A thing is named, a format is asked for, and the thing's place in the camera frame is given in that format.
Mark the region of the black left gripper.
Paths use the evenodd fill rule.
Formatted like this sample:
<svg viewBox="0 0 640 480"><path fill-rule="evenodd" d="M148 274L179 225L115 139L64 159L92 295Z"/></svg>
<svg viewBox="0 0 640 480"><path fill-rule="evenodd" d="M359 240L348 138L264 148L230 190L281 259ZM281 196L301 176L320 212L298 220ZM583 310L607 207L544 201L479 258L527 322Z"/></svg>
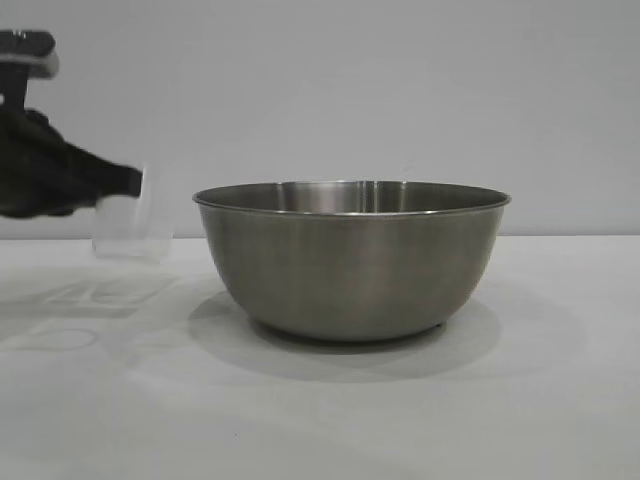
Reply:
<svg viewBox="0 0 640 480"><path fill-rule="evenodd" d="M110 197L138 199L142 183L143 172L136 167L69 142L64 147L62 136L40 112L1 109L2 217L64 217Z"/></svg>

